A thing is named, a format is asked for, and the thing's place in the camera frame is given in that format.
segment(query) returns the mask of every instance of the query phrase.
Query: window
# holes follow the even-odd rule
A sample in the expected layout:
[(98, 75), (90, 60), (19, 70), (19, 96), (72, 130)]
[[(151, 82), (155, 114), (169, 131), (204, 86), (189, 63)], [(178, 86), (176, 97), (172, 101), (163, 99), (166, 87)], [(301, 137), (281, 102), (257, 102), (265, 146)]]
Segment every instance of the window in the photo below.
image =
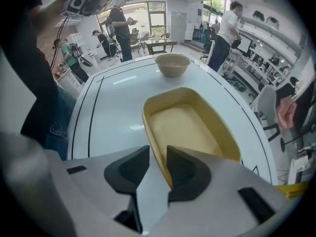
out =
[(203, 3), (206, 4), (206, 5), (208, 5), (208, 6), (211, 6), (211, 1), (210, 1), (210, 0), (204, 1)]
[[(140, 2), (132, 3), (122, 7), (126, 19), (129, 17), (138, 20), (133, 26), (128, 26), (130, 32), (133, 28), (137, 28), (139, 32), (150, 32), (151, 34), (165, 33), (166, 15), (164, 2)], [(111, 10), (106, 10), (98, 15), (100, 27), (103, 32), (107, 32), (105, 28), (105, 20), (109, 16)]]
[(210, 10), (206, 9), (206, 8), (203, 8), (202, 20), (209, 22), (209, 15), (210, 15)]
[(131, 17), (138, 20), (135, 25), (128, 26), (130, 32), (133, 28), (137, 28), (139, 32), (150, 31), (147, 8), (146, 2), (128, 4), (122, 8), (126, 19)]
[(98, 15), (98, 19), (100, 23), (103, 23), (107, 19), (107, 17), (110, 15), (110, 11), (111, 10), (106, 10)]
[(166, 32), (166, 12), (164, 2), (148, 2), (150, 33), (163, 35)]
[(229, 6), (231, 5), (231, 3), (232, 3), (231, 0), (226, 0), (225, 12), (229, 10)]
[(211, 13), (210, 23), (214, 24), (215, 23), (215, 19), (216, 19), (216, 15), (214, 13)]
[(218, 23), (221, 23), (222, 22), (222, 17), (221, 16), (217, 16), (217, 20), (218, 20)]
[(212, 0), (212, 8), (217, 12), (224, 13), (225, 0)]
[(164, 2), (148, 2), (149, 11), (165, 11)]

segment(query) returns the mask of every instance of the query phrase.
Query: person in green shirt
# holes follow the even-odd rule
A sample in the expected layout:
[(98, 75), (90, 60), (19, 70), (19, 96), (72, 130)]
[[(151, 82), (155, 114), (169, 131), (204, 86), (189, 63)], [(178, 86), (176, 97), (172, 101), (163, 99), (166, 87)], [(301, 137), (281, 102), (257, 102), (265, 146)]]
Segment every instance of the person in green shirt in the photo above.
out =
[[(59, 39), (54, 41), (54, 46), (56, 46), (56, 44), (58, 44), (58, 41), (59, 41)], [(77, 77), (79, 77), (82, 81), (87, 82), (89, 76), (80, 67), (78, 59), (72, 56), (71, 46), (68, 42), (63, 42), (61, 44), (61, 52), (63, 54), (64, 61), (66, 62), (68, 67), (71, 69), (71, 71)]]

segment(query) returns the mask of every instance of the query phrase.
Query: white shirt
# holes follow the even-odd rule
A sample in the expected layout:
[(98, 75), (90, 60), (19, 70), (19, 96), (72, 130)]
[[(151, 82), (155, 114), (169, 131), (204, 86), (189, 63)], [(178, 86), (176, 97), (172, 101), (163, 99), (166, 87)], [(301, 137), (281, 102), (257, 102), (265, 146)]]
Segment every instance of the white shirt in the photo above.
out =
[(214, 28), (215, 33), (218, 34), (218, 31), (220, 29), (219, 25), (218, 24), (212, 24), (212, 27)]
[(218, 35), (221, 36), (229, 45), (232, 45), (235, 36), (231, 34), (229, 25), (233, 25), (237, 30), (238, 17), (231, 10), (226, 11), (222, 17), (221, 28), (219, 29)]

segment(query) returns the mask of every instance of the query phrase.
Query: monitor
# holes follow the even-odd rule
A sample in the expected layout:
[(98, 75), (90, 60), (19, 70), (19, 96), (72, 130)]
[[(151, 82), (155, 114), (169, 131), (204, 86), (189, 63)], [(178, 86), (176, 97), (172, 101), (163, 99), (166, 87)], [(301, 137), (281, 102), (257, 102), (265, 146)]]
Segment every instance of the monitor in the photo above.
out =
[(238, 46), (238, 49), (247, 53), (249, 50), (249, 46), (251, 44), (251, 40), (246, 38), (245, 36), (241, 36), (241, 43)]

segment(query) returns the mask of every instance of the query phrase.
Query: ceiling light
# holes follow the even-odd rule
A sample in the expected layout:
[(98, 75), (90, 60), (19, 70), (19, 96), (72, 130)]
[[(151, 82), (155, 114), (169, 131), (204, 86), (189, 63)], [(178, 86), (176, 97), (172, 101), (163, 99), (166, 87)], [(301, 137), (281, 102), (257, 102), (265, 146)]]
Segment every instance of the ceiling light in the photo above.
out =
[(124, 5), (122, 8), (133, 6), (133, 5), (140, 5), (140, 4), (145, 4), (145, 3), (144, 2), (140, 2), (140, 3), (128, 4), (128, 5)]

